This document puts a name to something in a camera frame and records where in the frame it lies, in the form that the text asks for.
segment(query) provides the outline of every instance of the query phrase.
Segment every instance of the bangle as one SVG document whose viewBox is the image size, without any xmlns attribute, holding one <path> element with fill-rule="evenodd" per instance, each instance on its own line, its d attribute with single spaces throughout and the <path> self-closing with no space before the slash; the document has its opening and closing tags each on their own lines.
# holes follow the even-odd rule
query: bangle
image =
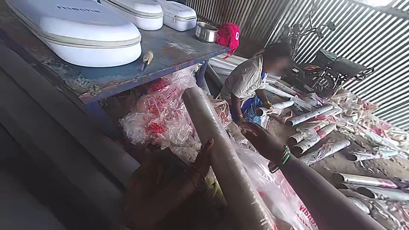
<svg viewBox="0 0 409 230">
<path fill-rule="evenodd" d="M 283 157 L 281 158 L 279 165 L 274 165 L 273 162 L 270 161 L 270 162 L 268 163 L 268 170 L 269 170 L 271 173 L 275 173 L 275 172 L 279 169 L 279 167 L 280 167 L 281 165 L 285 164 L 285 163 L 288 161 L 288 159 L 290 158 L 290 155 L 291 155 L 290 149 L 289 149 L 288 146 L 286 145 L 285 148 L 284 148 Z"/>
<path fill-rule="evenodd" d="M 191 165 L 190 167 L 196 169 L 196 171 L 198 171 L 198 172 L 200 173 L 200 175 L 202 176 L 203 182 L 205 182 L 205 176 L 202 174 L 202 172 L 200 172 L 200 170 L 198 170 L 196 167 L 194 167 L 194 166 L 192 166 L 192 165 Z M 192 178 L 193 172 L 191 171 L 190 173 L 188 173 L 188 175 L 189 175 L 190 181 L 191 181 L 191 182 L 193 183 L 193 185 L 195 186 L 195 189 L 198 189 L 198 186 L 196 185 L 195 181 L 194 181 L 193 178 Z"/>
</svg>

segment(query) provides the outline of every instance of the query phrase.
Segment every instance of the blue metal table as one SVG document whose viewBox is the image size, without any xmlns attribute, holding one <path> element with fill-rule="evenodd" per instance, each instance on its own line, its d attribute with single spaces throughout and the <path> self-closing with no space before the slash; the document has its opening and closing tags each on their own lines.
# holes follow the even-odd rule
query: blue metal table
<svg viewBox="0 0 409 230">
<path fill-rule="evenodd" d="M 42 74 L 64 94 L 78 98 L 85 105 L 90 119 L 113 139 L 118 135 L 113 133 L 115 125 L 101 108 L 98 100 L 205 61 L 198 75 L 200 85 L 207 60 L 229 50 L 225 46 L 209 45 L 196 40 L 194 30 L 178 32 L 163 26 L 159 30 L 140 32 L 142 54 L 148 50 L 154 53 L 151 64 L 144 72 L 142 55 L 130 64 L 90 68 L 62 60 L 11 13 L 0 12 L 0 44 L 18 53 L 30 65 L 46 68 L 47 71 L 42 71 Z"/>
</svg>

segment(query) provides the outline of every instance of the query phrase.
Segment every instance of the person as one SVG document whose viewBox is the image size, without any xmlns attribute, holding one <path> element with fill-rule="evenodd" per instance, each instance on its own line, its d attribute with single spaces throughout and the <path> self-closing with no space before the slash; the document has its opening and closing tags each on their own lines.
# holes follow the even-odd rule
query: person
<svg viewBox="0 0 409 230">
<path fill-rule="evenodd" d="M 156 156 L 149 155 L 132 175 L 124 195 L 123 224 L 117 229 L 160 229 L 161 221 L 177 210 L 195 191 L 206 190 L 208 181 L 205 181 L 205 177 L 210 169 L 212 146 L 213 139 L 210 139 L 200 149 L 194 163 L 176 176 L 166 170 L 166 166 Z M 167 173 L 172 174 L 173 178 L 169 178 Z"/>
<path fill-rule="evenodd" d="M 251 122 L 243 122 L 241 126 L 242 134 L 256 150 L 282 171 L 319 229 L 385 230 L 381 224 L 291 153 L 283 164 L 287 147 L 273 133 Z"/>
<path fill-rule="evenodd" d="M 291 48 L 285 43 L 274 43 L 261 54 L 238 65 L 226 78 L 220 92 L 222 99 L 229 103 L 233 120 L 237 123 L 258 122 L 260 117 L 254 110 L 258 107 L 269 109 L 272 105 L 264 89 L 267 74 L 283 76 L 291 68 Z M 281 119 L 275 118 L 284 123 L 291 116 L 290 112 Z"/>
<path fill-rule="evenodd" d="M 270 163 L 282 171 L 285 178 L 303 201 L 319 229 L 385 230 L 372 217 L 360 210 L 315 170 L 295 158 L 280 139 L 253 122 L 242 122 L 242 134 Z M 146 160 L 133 176 L 126 192 L 124 209 L 128 224 L 121 230 L 156 229 L 157 224 L 177 209 L 204 184 L 211 165 L 210 150 L 213 139 L 202 148 L 185 176 L 162 183 L 163 170 L 152 160 Z M 285 163 L 284 154 L 288 153 Z"/>
</svg>

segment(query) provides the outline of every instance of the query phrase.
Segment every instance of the green bangle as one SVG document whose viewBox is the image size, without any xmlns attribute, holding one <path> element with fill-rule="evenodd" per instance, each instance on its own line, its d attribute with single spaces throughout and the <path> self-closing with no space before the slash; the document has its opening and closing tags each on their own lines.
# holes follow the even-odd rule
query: green bangle
<svg viewBox="0 0 409 230">
<path fill-rule="evenodd" d="M 283 154 L 283 157 L 281 158 L 280 164 L 279 165 L 273 165 L 273 162 L 270 161 L 268 163 L 268 170 L 271 173 L 275 173 L 279 169 L 279 167 L 281 165 L 283 165 L 283 164 L 285 164 L 287 162 L 287 160 L 290 158 L 290 155 L 291 155 L 290 149 L 286 145 L 285 148 L 284 148 L 284 154 Z"/>
</svg>

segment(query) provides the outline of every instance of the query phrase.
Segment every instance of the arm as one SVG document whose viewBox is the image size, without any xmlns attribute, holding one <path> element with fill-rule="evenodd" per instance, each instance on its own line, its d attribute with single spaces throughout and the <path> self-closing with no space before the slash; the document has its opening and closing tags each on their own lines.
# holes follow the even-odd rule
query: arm
<svg viewBox="0 0 409 230">
<path fill-rule="evenodd" d="M 257 89 L 256 95 L 260 99 L 260 101 L 264 104 L 264 102 L 268 101 L 267 96 L 265 95 L 265 89 Z"/>
<path fill-rule="evenodd" d="M 256 95 L 266 109 L 269 109 L 271 107 L 271 103 L 268 101 L 267 96 L 265 95 L 265 89 L 257 89 Z"/>
<path fill-rule="evenodd" d="M 143 181 L 137 181 L 136 186 L 142 187 L 129 188 L 127 193 L 129 193 L 130 197 L 133 197 L 128 201 L 131 217 L 130 229 L 153 229 L 157 222 L 193 194 L 196 186 L 204 186 L 203 177 L 209 172 L 210 149 L 212 146 L 213 139 L 210 139 L 196 157 L 190 175 L 173 179 L 163 189 L 156 188 L 160 186 L 157 179 L 150 186 L 143 183 Z"/>
<path fill-rule="evenodd" d="M 268 130 L 255 123 L 244 122 L 243 135 L 266 159 L 278 165 L 284 144 Z M 314 217 L 319 229 L 385 230 L 333 187 L 321 175 L 294 156 L 280 166 L 285 178 Z"/>
<path fill-rule="evenodd" d="M 240 98 L 236 97 L 234 94 L 231 94 L 231 106 L 232 106 L 232 110 L 237 114 L 237 119 L 239 120 L 239 122 L 243 122 L 244 118 L 243 118 L 243 114 L 241 113 L 241 100 Z"/>
</svg>

